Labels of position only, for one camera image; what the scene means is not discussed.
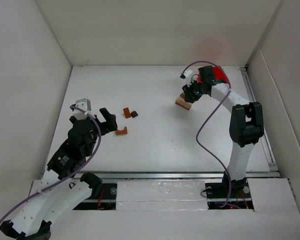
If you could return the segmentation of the tan cube wood block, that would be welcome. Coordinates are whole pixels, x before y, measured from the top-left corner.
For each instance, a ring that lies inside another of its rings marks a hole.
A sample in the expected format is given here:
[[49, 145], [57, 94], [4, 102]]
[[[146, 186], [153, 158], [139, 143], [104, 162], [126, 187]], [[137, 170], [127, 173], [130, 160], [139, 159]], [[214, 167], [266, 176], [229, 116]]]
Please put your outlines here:
[[185, 93], [184, 93], [184, 92], [181, 93], [181, 94], [179, 95], [179, 97], [182, 98], [182, 99], [184, 99], [184, 98], [185, 98]]

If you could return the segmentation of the reddish long wood block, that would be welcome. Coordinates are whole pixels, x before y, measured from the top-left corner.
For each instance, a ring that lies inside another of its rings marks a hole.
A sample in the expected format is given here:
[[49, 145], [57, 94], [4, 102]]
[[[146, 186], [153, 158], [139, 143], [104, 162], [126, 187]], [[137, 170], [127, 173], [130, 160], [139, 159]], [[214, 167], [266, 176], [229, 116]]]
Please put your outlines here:
[[186, 109], [187, 111], [189, 111], [192, 107], [192, 104], [189, 102], [175, 102], [175, 104]]

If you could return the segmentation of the light long wood block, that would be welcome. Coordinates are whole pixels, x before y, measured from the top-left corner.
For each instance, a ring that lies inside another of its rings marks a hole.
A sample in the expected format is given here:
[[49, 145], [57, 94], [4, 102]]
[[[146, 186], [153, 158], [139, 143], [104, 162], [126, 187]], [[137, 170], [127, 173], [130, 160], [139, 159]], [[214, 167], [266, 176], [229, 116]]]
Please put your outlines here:
[[183, 105], [185, 103], [185, 101], [181, 98], [181, 97], [178, 97], [176, 100], [175, 100], [175, 103], [177, 105]]

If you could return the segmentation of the orange arch wood block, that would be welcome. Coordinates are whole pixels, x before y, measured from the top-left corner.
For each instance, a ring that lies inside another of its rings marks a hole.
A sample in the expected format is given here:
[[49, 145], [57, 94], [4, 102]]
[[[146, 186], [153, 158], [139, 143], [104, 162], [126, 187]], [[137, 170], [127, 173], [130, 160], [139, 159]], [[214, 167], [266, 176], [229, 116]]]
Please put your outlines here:
[[117, 136], [127, 135], [127, 134], [128, 134], [128, 127], [125, 126], [123, 129], [117, 129], [117, 130], [115, 131], [115, 134], [116, 134]]

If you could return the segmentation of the red plastic bin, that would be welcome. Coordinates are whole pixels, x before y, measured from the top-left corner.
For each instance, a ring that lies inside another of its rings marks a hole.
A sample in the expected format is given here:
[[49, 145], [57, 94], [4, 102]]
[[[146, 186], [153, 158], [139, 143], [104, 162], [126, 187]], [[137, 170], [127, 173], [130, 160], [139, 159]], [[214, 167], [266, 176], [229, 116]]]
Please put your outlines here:
[[229, 82], [223, 69], [220, 66], [219, 67], [213, 66], [212, 69], [213, 69], [214, 76], [217, 80], [222, 80], [225, 81], [226, 83]]

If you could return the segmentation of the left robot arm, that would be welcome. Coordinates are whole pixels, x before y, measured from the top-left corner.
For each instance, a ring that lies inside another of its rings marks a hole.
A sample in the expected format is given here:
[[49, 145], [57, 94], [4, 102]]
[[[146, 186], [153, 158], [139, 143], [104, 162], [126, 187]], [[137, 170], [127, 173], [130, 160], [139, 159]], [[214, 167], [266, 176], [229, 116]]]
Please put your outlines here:
[[89, 110], [78, 104], [70, 106], [72, 128], [67, 139], [53, 154], [46, 170], [32, 195], [22, 200], [7, 212], [10, 215], [18, 207], [23, 208], [13, 219], [4, 215], [0, 220], [0, 231], [14, 240], [48, 240], [51, 230], [66, 213], [89, 197], [102, 192], [103, 181], [92, 172], [86, 172], [69, 192], [62, 194], [72, 178], [85, 167], [97, 153], [102, 136], [118, 129], [116, 116], [106, 108], [99, 111], [105, 121], [100, 122]]

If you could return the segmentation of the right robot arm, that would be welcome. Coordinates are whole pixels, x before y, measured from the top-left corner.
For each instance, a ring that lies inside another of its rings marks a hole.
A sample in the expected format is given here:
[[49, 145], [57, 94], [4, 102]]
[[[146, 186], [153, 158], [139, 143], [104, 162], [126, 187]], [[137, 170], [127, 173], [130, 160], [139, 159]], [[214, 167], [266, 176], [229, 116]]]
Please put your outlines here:
[[212, 65], [200, 67], [182, 90], [186, 103], [193, 104], [203, 95], [208, 95], [229, 111], [232, 151], [221, 185], [217, 189], [226, 195], [239, 192], [246, 183], [246, 170], [252, 150], [264, 135], [261, 103], [251, 102], [232, 91], [222, 68]]

